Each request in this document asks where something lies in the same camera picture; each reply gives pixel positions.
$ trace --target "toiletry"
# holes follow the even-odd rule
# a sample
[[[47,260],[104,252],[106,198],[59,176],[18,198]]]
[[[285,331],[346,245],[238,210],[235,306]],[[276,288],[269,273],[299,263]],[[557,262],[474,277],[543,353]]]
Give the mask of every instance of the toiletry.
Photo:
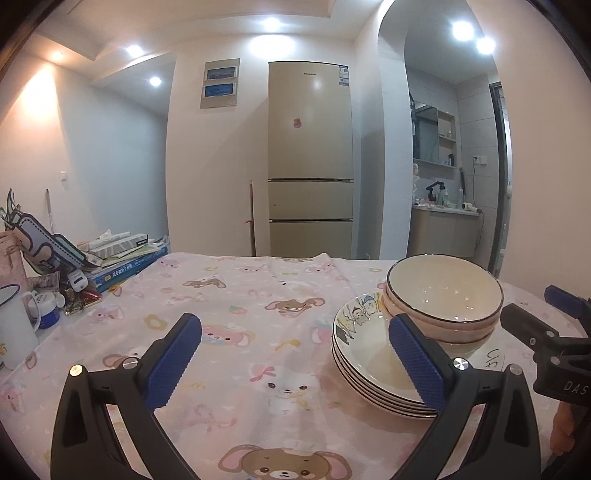
[[[439,193],[437,194],[437,204],[444,205],[445,200],[447,199],[447,190],[445,185],[442,183],[439,185]]]

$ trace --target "refrigerator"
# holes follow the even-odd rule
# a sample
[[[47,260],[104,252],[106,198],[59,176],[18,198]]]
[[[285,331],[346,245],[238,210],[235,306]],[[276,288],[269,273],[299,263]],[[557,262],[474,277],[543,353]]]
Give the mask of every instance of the refrigerator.
[[[348,66],[269,63],[271,255],[351,257],[352,137]]]

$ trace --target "table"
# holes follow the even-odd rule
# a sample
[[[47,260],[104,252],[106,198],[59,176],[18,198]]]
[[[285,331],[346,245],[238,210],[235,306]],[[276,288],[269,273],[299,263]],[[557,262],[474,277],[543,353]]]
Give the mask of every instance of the table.
[[[155,415],[199,477],[267,478],[252,476],[242,464],[254,451],[284,469],[308,459],[313,475],[330,465],[340,480],[389,479],[430,423],[392,416],[358,397],[332,360],[330,339],[340,306],[378,290],[391,264],[327,255],[170,254],[74,323],[58,324],[37,348],[36,364],[20,365],[0,385],[0,420],[33,470],[48,479],[53,423],[69,368],[114,368],[128,355],[141,356],[189,312],[202,321],[202,344]],[[584,336],[542,300],[508,284],[503,290],[506,304],[519,304],[561,335]],[[502,328],[499,334],[506,336],[505,365],[521,365],[531,385],[531,351]],[[545,462],[557,401],[532,398]],[[131,465],[147,475],[118,410],[109,412]],[[459,466],[481,413],[475,407],[444,473]]]

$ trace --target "book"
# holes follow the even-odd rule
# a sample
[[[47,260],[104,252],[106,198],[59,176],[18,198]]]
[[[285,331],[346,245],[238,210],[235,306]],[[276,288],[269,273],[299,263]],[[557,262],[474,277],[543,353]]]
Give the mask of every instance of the book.
[[[87,275],[88,286],[91,290],[97,291],[98,293],[105,291],[111,285],[136,274],[167,253],[168,248],[166,245],[163,245],[157,251],[142,257],[95,270]]]

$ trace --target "stacked plates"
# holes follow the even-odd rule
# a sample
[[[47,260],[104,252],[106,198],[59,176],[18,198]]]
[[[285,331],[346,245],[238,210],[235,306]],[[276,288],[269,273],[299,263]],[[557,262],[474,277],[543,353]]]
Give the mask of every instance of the stacked plates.
[[[410,377],[389,344],[389,319],[381,313],[382,293],[361,295],[347,302],[333,322],[332,353],[349,385],[366,401],[396,415],[433,419]],[[471,345],[443,345],[449,355],[467,358],[476,368],[501,370],[504,356],[495,336]]]

